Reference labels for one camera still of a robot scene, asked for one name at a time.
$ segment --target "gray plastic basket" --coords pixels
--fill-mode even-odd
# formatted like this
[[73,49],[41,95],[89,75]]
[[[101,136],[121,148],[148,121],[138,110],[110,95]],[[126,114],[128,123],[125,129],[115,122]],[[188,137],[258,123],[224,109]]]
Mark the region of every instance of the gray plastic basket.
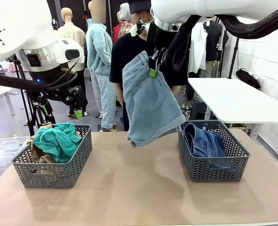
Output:
[[[91,126],[75,125],[75,129],[80,132],[83,139],[76,152],[67,163],[34,163],[31,158],[30,144],[13,159],[12,164],[24,187],[74,187],[92,151]],[[48,174],[36,173],[38,170],[48,170]]]
[[[192,155],[183,135],[188,123],[193,123],[200,129],[218,133],[224,142],[226,157],[223,158],[197,158]],[[184,159],[190,180],[193,182],[238,182],[241,180],[250,154],[231,134],[229,129],[220,121],[187,121],[182,125],[182,132],[178,135],[179,151]],[[216,163],[227,163],[227,169],[213,167]]]

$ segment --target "basket rim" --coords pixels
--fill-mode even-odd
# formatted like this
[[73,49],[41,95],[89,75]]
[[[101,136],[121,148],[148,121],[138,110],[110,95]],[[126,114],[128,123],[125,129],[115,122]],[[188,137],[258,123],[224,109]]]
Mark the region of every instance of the basket rim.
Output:
[[77,147],[77,149],[76,149],[76,151],[74,152],[74,154],[73,154],[73,156],[71,157],[71,159],[68,161],[68,162],[65,162],[65,163],[30,163],[30,162],[13,162],[15,159],[17,159],[20,155],[22,155],[22,153],[26,150],[26,149],[28,149],[29,148],[29,146],[30,146],[30,143],[27,143],[27,146],[19,153],[19,154],[17,154],[13,159],[12,159],[12,161],[11,161],[11,164],[13,164],[13,165],[36,165],[36,166],[38,166],[38,165],[42,165],[42,166],[54,166],[54,165],[56,165],[56,166],[64,166],[64,165],[68,165],[68,164],[70,164],[71,163],[71,161],[73,160],[73,158],[75,157],[75,155],[76,155],[76,153],[78,152],[78,150],[79,150],[79,147],[80,147],[80,145],[82,144],[82,142],[84,142],[84,140],[85,140],[85,138],[87,137],[87,135],[89,134],[89,132],[91,131],[91,128],[92,128],[92,126],[91,125],[89,125],[89,124],[87,124],[87,125],[84,125],[84,124],[81,124],[81,125],[75,125],[75,126],[80,126],[80,127],[89,127],[89,129],[88,129],[88,132],[87,132],[87,134],[82,138],[82,141],[81,141],[81,143],[79,144],[79,146]]
[[187,123],[187,124],[188,124],[188,123],[194,124],[194,122],[199,122],[199,123],[201,123],[201,122],[218,122],[218,123],[220,123],[220,125],[221,125],[222,127],[224,127],[224,129],[226,129],[227,132],[231,135],[231,137],[237,142],[237,145],[238,145],[239,147],[241,147],[242,149],[244,149],[244,151],[248,154],[248,156],[211,157],[211,158],[208,158],[208,157],[195,157],[195,156],[192,154],[192,152],[190,151],[190,148],[188,147],[187,142],[185,141],[185,136],[184,136],[183,129],[182,129],[182,131],[179,132],[179,134],[181,133],[181,135],[182,135],[182,137],[183,137],[183,139],[184,139],[184,142],[185,142],[185,144],[186,144],[186,147],[187,147],[187,149],[189,150],[189,153],[190,153],[190,156],[191,156],[191,157],[193,157],[193,158],[195,158],[195,159],[200,159],[200,160],[202,160],[202,159],[204,159],[204,160],[210,160],[210,159],[219,160],[219,159],[233,159],[233,158],[236,158],[236,159],[241,158],[241,159],[242,159],[242,158],[249,158],[249,157],[251,157],[251,154],[245,149],[245,147],[243,147],[243,145],[240,143],[240,141],[238,141],[238,140],[234,137],[234,135],[230,132],[229,128],[226,127],[225,124],[222,123],[221,121],[219,121],[219,120],[208,120],[208,121],[206,121],[206,120],[192,120],[192,121],[186,121],[186,122],[184,122],[184,124],[185,124],[185,123]]

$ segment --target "white shirt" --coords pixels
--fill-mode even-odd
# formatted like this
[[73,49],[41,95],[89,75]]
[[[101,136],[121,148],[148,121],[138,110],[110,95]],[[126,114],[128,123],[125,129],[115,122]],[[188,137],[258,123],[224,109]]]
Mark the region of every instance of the white shirt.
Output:
[[188,72],[197,73],[200,69],[206,69],[206,43],[207,32],[202,23],[197,23],[191,32],[191,47],[189,55]]
[[[84,44],[86,43],[86,35],[83,30],[75,26],[72,22],[65,23],[64,26],[58,28],[57,32],[61,38],[73,39],[77,41],[77,43],[79,43],[82,48],[84,48]],[[76,60],[68,62],[69,68],[72,67],[75,62]],[[84,69],[84,57],[78,60],[78,63],[73,68],[73,71],[78,72],[82,69]]]

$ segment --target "folded denim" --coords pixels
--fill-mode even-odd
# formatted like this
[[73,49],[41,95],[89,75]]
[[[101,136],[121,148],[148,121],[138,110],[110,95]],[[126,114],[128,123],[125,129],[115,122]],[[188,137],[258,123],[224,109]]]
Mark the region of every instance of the folded denim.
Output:
[[163,74],[149,75],[148,55],[137,55],[123,69],[123,96],[129,118],[127,139],[133,147],[179,132],[185,117]]
[[[198,158],[216,158],[226,157],[224,152],[224,143],[220,135],[212,131],[206,131],[188,123],[184,128],[185,140],[192,152],[192,155]],[[212,164],[213,168],[227,169],[229,164]]]

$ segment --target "plaid shirt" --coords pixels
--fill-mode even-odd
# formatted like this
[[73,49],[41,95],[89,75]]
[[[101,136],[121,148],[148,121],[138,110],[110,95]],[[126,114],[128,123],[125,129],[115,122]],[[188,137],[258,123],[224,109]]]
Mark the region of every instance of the plaid shirt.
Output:
[[121,20],[121,30],[119,32],[118,38],[122,35],[129,33],[129,30],[134,26],[134,23],[130,20]]

